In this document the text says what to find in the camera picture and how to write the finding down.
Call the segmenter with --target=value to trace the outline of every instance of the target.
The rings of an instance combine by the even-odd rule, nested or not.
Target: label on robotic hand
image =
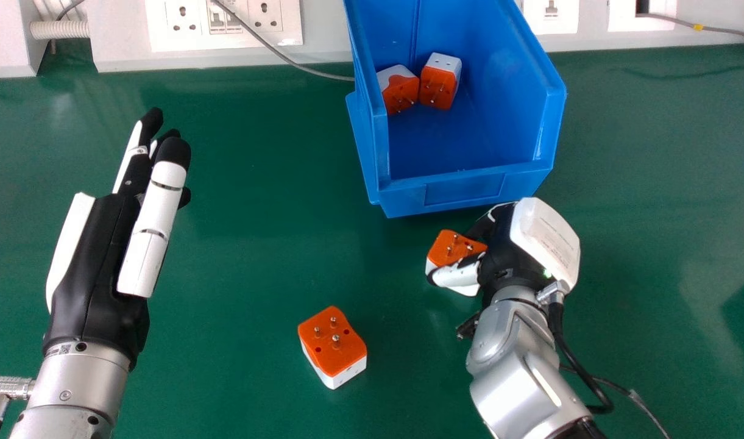
[[[515,205],[510,240],[542,264],[570,289],[578,281],[580,238],[566,220],[539,198],[523,198]]]

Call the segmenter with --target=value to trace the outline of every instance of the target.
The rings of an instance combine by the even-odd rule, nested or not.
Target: white flexible hose
[[[32,21],[31,34],[37,40],[90,38],[90,26],[85,20]]]

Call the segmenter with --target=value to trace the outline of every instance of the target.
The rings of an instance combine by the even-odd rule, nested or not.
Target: blue plastic container
[[[369,202],[389,218],[530,196],[551,169],[567,92],[512,0],[344,0],[355,62],[347,95]],[[378,70],[420,74],[458,56],[449,111],[388,117]]]

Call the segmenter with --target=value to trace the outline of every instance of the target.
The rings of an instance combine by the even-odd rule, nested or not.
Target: green table
[[[478,300],[422,275],[438,230],[484,209],[386,219],[369,205],[352,84],[288,67],[98,75],[87,44],[58,48],[40,77],[0,80],[0,373],[37,373],[72,195],[108,193],[132,123],[157,105],[194,147],[194,197],[116,436],[488,437],[469,342],[453,336]],[[537,195],[583,243],[567,339],[673,436],[744,437],[744,45],[553,59],[570,94]],[[337,391],[296,335],[331,304],[369,348]],[[656,436],[612,396],[617,411],[597,421],[609,436]]]

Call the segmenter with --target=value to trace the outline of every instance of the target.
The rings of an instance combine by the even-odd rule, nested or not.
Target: robotic hand
[[[469,391],[494,437],[605,437],[592,413],[613,409],[564,343],[564,298],[578,280],[580,241],[538,198],[494,206],[464,236],[443,230],[428,253],[428,281],[463,295],[483,293],[483,309],[458,328],[473,337]],[[556,345],[594,391],[586,407],[559,374]]]
[[[185,186],[191,150],[176,130],[155,139],[163,112],[136,123],[112,193],[76,194],[46,280],[49,329],[35,380],[0,377],[9,402],[28,400],[10,437],[108,439],[127,375],[149,330],[152,295]]]

